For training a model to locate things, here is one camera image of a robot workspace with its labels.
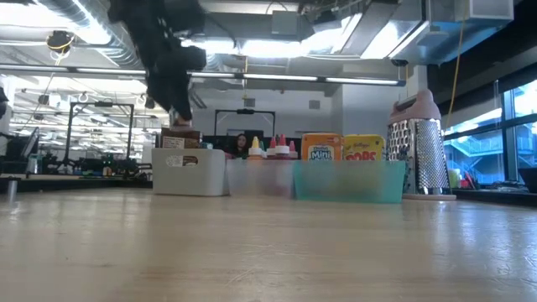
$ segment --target yellow cereal box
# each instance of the yellow cereal box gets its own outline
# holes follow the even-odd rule
[[[382,160],[384,138],[380,135],[347,135],[343,139],[345,160]]]

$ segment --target brown box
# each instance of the brown box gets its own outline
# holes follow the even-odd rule
[[[199,148],[203,133],[199,131],[179,132],[169,128],[162,128],[161,148]]]

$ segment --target table surface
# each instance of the table surface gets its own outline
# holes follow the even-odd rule
[[[536,226],[460,201],[19,194],[0,202],[0,300],[535,302]]]

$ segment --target window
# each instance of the window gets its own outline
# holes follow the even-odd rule
[[[448,140],[444,148],[448,169],[468,173],[482,185],[505,180],[501,130]]]
[[[484,113],[480,115],[479,117],[475,117],[471,120],[461,122],[453,127],[447,128],[446,135],[477,129],[481,126],[487,126],[487,125],[498,123],[501,121],[502,121],[502,108],[497,108],[490,112]]]
[[[537,80],[513,89],[514,117],[537,113]]]
[[[537,122],[515,128],[517,146],[517,169],[537,167]]]

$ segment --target clear plastic bin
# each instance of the clear plastic bin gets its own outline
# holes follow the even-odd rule
[[[229,193],[241,196],[293,197],[293,160],[227,161]]]
[[[403,161],[295,162],[295,197],[364,203],[400,203]]]

